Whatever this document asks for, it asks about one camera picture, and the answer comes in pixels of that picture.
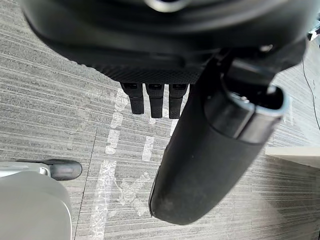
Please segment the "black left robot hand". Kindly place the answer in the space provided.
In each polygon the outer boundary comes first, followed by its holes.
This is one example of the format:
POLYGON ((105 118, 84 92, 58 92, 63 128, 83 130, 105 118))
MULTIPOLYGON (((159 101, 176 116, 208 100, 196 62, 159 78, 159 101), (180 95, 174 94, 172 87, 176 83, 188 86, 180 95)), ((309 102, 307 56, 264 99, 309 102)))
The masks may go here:
POLYGON ((317 0, 22 0, 48 47, 119 82, 134 114, 177 125, 149 197, 162 221, 187 225, 214 208, 282 120, 274 77, 298 65, 317 0))

